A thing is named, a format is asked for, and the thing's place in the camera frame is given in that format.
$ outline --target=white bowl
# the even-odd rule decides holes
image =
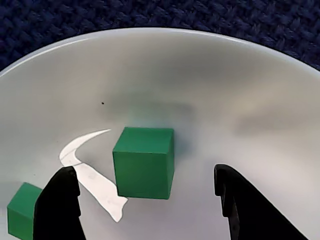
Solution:
[[[136,126],[175,129],[171,197],[131,198],[116,223],[80,185],[88,240],[228,239],[217,163],[320,239],[319,79],[269,48],[182,29],[107,30],[39,49],[0,72],[0,238],[14,239],[6,206],[20,184],[43,188],[70,141],[111,129],[76,155],[114,182],[113,146]]]

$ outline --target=green cube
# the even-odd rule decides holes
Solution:
[[[174,130],[125,127],[113,149],[118,195],[168,199],[174,177]]]
[[[7,206],[8,233],[22,240],[33,239],[33,221],[36,201],[41,189],[23,183]]]

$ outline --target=blue textured fabric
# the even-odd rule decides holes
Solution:
[[[319,0],[0,0],[0,70],[65,38],[151,26],[249,40],[320,70]]]

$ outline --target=white plate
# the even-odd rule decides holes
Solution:
[[[114,182],[112,148],[124,126],[175,129],[171,197],[131,198],[116,223],[81,185],[88,240],[229,239],[214,195],[217,163],[320,239],[320,73],[304,63],[227,36],[133,28],[54,43],[0,76],[2,240],[14,239],[6,206],[20,184],[43,188],[76,137],[111,129],[76,154]]]

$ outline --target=woven cloth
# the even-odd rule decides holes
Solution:
[[[319,0],[0,0],[0,70],[62,39],[151,26],[245,39],[320,70]]]

